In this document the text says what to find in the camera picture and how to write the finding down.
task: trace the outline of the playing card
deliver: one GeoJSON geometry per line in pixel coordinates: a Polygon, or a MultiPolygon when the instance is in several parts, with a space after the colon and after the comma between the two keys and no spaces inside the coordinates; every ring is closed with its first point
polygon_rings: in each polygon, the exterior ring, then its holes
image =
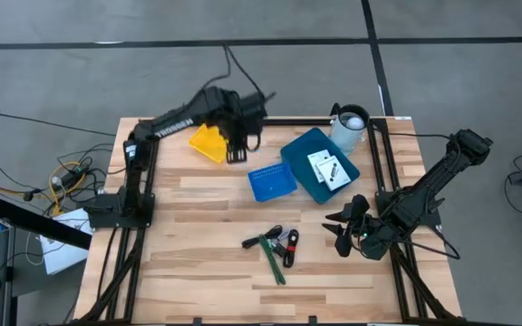
{"type": "Polygon", "coordinates": [[[351,181],[348,174],[342,168],[342,164],[340,164],[340,161],[338,161],[335,156],[317,163],[317,169],[324,177],[325,184],[330,191],[334,191],[351,181]]]}
{"type": "Polygon", "coordinates": [[[319,183],[324,182],[324,177],[317,169],[317,163],[319,163],[329,157],[330,157],[330,152],[327,149],[320,150],[318,152],[315,152],[314,154],[310,154],[307,156],[307,158],[309,159],[309,164],[314,169],[315,177],[317,177],[317,182],[319,182],[319,183]]]}

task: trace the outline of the blue tray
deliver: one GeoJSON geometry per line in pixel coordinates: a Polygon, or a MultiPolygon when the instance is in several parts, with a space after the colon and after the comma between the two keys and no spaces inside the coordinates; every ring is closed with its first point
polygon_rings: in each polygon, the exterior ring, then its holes
{"type": "Polygon", "coordinates": [[[338,191],[350,184],[348,183],[334,191],[330,191],[324,182],[321,184],[317,182],[317,177],[315,177],[314,170],[309,164],[307,156],[324,149],[327,149],[330,155],[337,157],[340,164],[342,164],[342,168],[350,177],[350,183],[360,176],[360,171],[318,128],[310,129],[281,149],[281,158],[284,162],[289,163],[297,181],[304,186],[305,190],[314,198],[317,204],[324,204],[338,191]]]}
{"type": "Polygon", "coordinates": [[[295,177],[287,163],[279,163],[267,168],[247,173],[257,202],[287,195],[297,190],[295,177]]]}

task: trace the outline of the wooden tabletop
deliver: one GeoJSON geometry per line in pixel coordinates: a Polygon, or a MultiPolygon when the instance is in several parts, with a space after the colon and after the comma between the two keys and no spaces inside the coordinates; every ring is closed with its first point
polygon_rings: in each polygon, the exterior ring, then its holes
{"type": "MultiPolygon", "coordinates": [[[[414,132],[410,119],[387,119],[391,132],[414,132]]],[[[122,142],[137,121],[121,120],[110,171],[124,167],[122,142]]],[[[260,150],[236,165],[215,163],[191,148],[189,138],[196,129],[160,142],[153,189],[157,205],[144,242],[133,322],[192,322],[194,317],[215,323],[307,322],[310,315],[319,322],[400,321],[390,255],[380,261],[356,252],[342,258],[335,252],[334,235],[321,226],[325,215],[342,210],[355,194],[366,196],[370,213],[377,216],[373,201],[377,186],[367,140],[350,156],[361,176],[327,204],[316,204],[301,185],[291,195],[265,203],[253,198],[247,172],[280,162],[279,150],[309,129],[265,127],[260,150]],[[241,241],[274,225],[295,227],[300,233],[294,267],[282,268],[287,285],[276,285],[258,245],[241,248],[241,241]]],[[[327,134],[329,127],[322,130],[327,134]]],[[[382,137],[377,139],[390,185],[382,137]]],[[[413,184],[424,174],[418,141],[392,136],[391,143],[401,185],[413,184]]],[[[115,192],[123,182],[123,172],[111,175],[106,190],[115,192]]],[[[96,300],[110,234],[111,230],[101,230],[93,235],[74,318],[84,315],[96,300]]],[[[120,231],[103,286],[113,275],[119,236],[120,231]]],[[[444,250],[441,240],[425,227],[419,227],[412,240],[444,250]]],[[[446,258],[418,248],[415,253],[422,279],[447,310],[460,314],[446,258]]],[[[411,284],[405,274],[404,279],[415,316],[411,284]]],[[[125,280],[117,317],[123,315],[127,289],[125,280]]]]}

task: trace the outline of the gray floor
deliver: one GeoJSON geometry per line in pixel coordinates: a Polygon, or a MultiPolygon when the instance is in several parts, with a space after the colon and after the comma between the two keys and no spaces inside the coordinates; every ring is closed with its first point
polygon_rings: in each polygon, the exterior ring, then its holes
{"type": "MultiPolygon", "coordinates": [[[[522,36],[522,1],[371,2],[379,37],[522,36]]],[[[0,0],[0,43],[365,36],[358,0],[0,0]]],[[[262,89],[277,91],[267,107],[272,115],[323,115],[335,101],[382,114],[368,45],[234,51],[262,89]]],[[[495,141],[485,164],[444,190],[440,212],[462,255],[450,266],[464,315],[522,324],[522,216],[508,207],[502,190],[512,158],[522,154],[522,44],[383,45],[381,52],[396,115],[412,116],[418,132],[471,128],[495,141]]],[[[219,48],[0,51],[0,107],[114,132],[120,117],[179,106],[224,70],[219,48]]],[[[238,73],[220,84],[250,90],[238,73]]],[[[56,156],[112,141],[2,118],[0,166],[41,187],[56,156]]],[[[444,153],[442,140],[420,144],[427,167],[444,153]]],[[[97,154],[94,166],[106,168],[108,160],[97,154]]],[[[15,187],[3,177],[0,186],[15,187]]],[[[522,188],[510,195],[522,207],[522,188]]],[[[18,235],[18,250],[25,237],[18,235]]],[[[82,265],[54,277],[23,259],[19,266],[18,324],[61,321],[82,265]]]]}

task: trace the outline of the blue basket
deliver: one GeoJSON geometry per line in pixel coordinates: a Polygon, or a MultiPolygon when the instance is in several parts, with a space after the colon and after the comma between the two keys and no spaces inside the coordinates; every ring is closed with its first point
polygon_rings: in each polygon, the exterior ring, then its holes
{"type": "Polygon", "coordinates": [[[297,190],[295,177],[287,163],[279,163],[271,167],[251,171],[247,173],[247,176],[253,188],[255,200],[259,203],[297,190]]]}

